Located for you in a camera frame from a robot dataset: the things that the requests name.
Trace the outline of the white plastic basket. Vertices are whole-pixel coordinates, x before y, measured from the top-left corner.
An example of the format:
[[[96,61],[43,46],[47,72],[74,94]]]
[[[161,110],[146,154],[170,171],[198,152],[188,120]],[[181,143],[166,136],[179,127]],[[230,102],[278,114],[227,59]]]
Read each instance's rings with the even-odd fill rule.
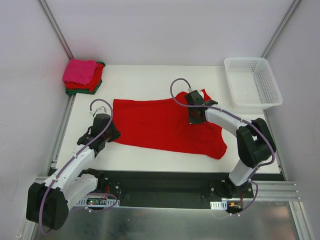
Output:
[[[228,57],[224,60],[234,110],[243,113],[280,106],[283,98],[269,62],[262,57]]]

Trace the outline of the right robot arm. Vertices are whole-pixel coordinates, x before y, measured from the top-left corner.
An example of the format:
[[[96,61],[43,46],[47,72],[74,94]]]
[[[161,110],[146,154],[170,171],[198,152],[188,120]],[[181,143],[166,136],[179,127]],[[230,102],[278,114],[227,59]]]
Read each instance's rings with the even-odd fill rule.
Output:
[[[235,198],[264,161],[275,159],[276,145],[267,123],[262,118],[247,120],[223,109],[214,100],[205,101],[198,90],[185,97],[191,124],[204,122],[220,126],[236,137],[239,161],[215,193],[223,198]]]

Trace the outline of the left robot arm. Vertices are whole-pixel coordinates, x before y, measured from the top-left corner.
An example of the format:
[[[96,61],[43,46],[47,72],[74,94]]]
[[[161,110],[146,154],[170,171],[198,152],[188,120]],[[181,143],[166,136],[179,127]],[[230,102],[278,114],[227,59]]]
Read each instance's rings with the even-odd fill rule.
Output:
[[[106,182],[85,167],[105,148],[106,143],[120,137],[113,117],[97,113],[93,124],[81,136],[69,160],[42,183],[34,182],[28,189],[26,219],[41,228],[59,230],[70,210],[86,194],[103,193]]]

